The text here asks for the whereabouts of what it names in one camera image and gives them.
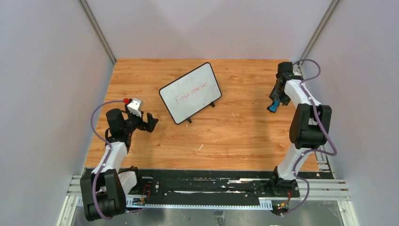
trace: handwriting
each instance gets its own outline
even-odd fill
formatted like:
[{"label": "handwriting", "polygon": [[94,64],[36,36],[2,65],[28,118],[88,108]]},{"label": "handwriting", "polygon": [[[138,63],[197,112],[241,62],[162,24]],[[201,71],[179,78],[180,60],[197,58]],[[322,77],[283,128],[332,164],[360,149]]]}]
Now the handwriting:
[{"label": "handwriting", "polygon": [[182,93],[181,95],[176,96],[176,97],[175,97],[176,103],[179,104],[179,101],[183,101],[183,102],[184,102],[184,101],[187,100],[191,95],[193,95],[193,94],[195,94],[195,93],[198,93],[199,91],[203,90],[203,89],[206,88],[206,87],[208,87],[208,83],[207,83],[207,82],[204,82],[204,83],[202,83],[201,85],[199,85],[199,86],[193,88],[193,89],[191,90],[191,92],[186,91],[186,92]]}]

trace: floor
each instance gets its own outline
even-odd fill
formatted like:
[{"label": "floor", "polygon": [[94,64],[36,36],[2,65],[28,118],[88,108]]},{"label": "floor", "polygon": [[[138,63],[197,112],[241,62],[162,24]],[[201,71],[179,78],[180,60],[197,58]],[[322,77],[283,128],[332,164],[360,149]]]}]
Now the floor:
[{"label": "floor", "polygon": [[[205,170],[273,170],[289,145],[293,105],[276,113],[266,108],[276,81],[277,64],[283,60],[229,59],[118,59],[104,101],[127,98],[143,100],[142,111],[159,122],[152,133],[136,130],[132,147],[122,163],[139,168]],[[176,125],[163,104],[159,89],[210,62],[222,91],[216,107],[207,107],[191,117],[192,123]],[[105,113],[124,109],[122,103],[106,105],[96,130],[108,128]],[[96,166],[104,154],[97,137],[86,160]],[[301,168],[318,171],[314,155]]]}]

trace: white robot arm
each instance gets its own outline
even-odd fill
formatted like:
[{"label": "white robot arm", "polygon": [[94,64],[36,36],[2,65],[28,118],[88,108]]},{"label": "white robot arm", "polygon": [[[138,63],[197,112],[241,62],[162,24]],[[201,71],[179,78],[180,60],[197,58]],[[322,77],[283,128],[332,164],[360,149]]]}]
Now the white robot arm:
[{"label": "white robot arm", "polygon": [[[317,125],[316,117],[319,117],[327,133],[331,119],[331,107],[317,101],[306,88],[305,83],[301,82],[302,76],[294,73],[292,68],[291,62],[279,64],[276,74],[277,82],[269,96],[273,100],[273,104],[268,107],[268,110],[274,113],[280,103],[287,105],[292,101],[296,108],[289,131],[292,144],[286,157],[277,167],[279,178],[284,180],[296,179],[295,175],[311,154],[307,151],[318,149],[320,145],[326,143],[327,138]],[[318,111],[317,116],[312,110],[313,105]]]},{"label": "white robot arm", "polygon": [[[139,99],[115,102],[124,102],[125,110],[115,108],[106,113],[109,128],[105,139],[101,138],[106,143],[105,153],[98,166],[85,172],[80,179],[83,208],[88,221],[111,219],[126,212],[126,195],[135,186],[141,186],[141,179],[137,175],[137,167],[120,170],[120,165],[129,152],[133,132],[136,129],[153,132],[158,122],[150,113],[147,113],[147,122],[143,121],[143,102]],[[124,119],[122,113],[126,113],[128,118]]]}]

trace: white wall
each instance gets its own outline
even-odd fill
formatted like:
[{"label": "white wall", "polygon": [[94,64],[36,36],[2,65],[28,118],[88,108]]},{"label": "white wall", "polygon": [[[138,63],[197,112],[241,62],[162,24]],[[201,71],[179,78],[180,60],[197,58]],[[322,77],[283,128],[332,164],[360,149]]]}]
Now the white wall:
[{"label": "white wall", "polygon": [[396,0],[341,1],[309,57],[322,74],[308,87],[332,106],[333,166],[362,226],[398,224],[398,9]]},{"label": "white wall", "polygon": [[78,2],[0,3],[0,225],[53,226],[112,71]]},{"label": "white wall", "polygon": [[116,58],[289,58],[331,0],[88,0]]}]

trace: whiteboard frame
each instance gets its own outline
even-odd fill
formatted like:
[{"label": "whiteboard frame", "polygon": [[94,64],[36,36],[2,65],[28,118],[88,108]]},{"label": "whiteboard frame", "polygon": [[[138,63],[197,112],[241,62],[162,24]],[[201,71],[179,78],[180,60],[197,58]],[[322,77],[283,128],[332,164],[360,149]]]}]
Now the whiteboard frame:
[{"label": "whiteboard frame", "polygon": [[184,76],[186,76],[186,75],[190,74],[191,72],[193,72],[193,71],[197,70],[198,68],[200,68],[200,67],[202,67],[202,66],[204,66],[204,65],[206,65],[206,64],[209,64],[209,66],[211,67],[211,70],[212,70],[213,77],[215,78],[216,85],[217,85],[217,87],[219,88],[219,92],[220,92],[220,97],[218,97],[218,98],[216,98],[215,100],[211,101],[211,103],[214,103],[216,100],[218,100],[218,99],[220,99],[220,98],[222,97],[222,90],[220,89],[219,83],[217,82],[217,79],[216,79],[215,72],[213,71],[213,67],[212,67],[212,65],[211,65],[211,63],[210,63],[210,62],[205,62],[205,63],[201,64],[200,66],[198,66],[198,67],[194,68],[193,70],[191,70],[191,71],[187,72],[186,74],[184,74],[184,75],[180,76],[179,78],[177,78],[177,79],[173,80],[173,81],[172,81],[172,82],[170,82],[168,85],[166,85],[166,86],[163,86],[163,87],[162,87],[162,88],[160,88],[160,90],[158,91],[158,93],[160,94],[160,97],[161,97],[161,99],[162,99],[162,102],[164,103],[164,105],[165,105],[166,109],[168,110],[168,112],[169,112],[169,114],[170,114],[170,117],[172,117],[172,120],[173,120],[173,122],[174,122],[176,125],[179,125],[179,124],[181,124],[182,122],[186,121],[187,119],[191,118],[193,115],[195,115],[196,113],[200,112],[202,109],[206,108],[206,107],[207,107],[207,106],[209,106],[211,103],[209,103],[208,105],[205,105],[205,107],[203,107],[203,108],[199,109],[199,110],[198,110],[198,111],[196,111],[194,114],[192,114],[192,115],[190,115],[189,117],[187,117],[187,119],[185,119],[185,120],[183,120],[183,121],[181,121],[181,122],[177,123],[177,122],[175,121],[175,119],[173,118],[173,116],[172,116],[172,113],[170,113],[170,110],[169,110],[168,106],[166,105],[166,103],[165,103],[165,100],[162,98],[162,95],[161,95],[161,90],[162,90],[163,88],[165,88],[165,87],[167,87],[167,86],[171,85],[173,82],[175,82],[175,81],[177,81],[177,80],[181,79],[182,77],[184,77]]}]

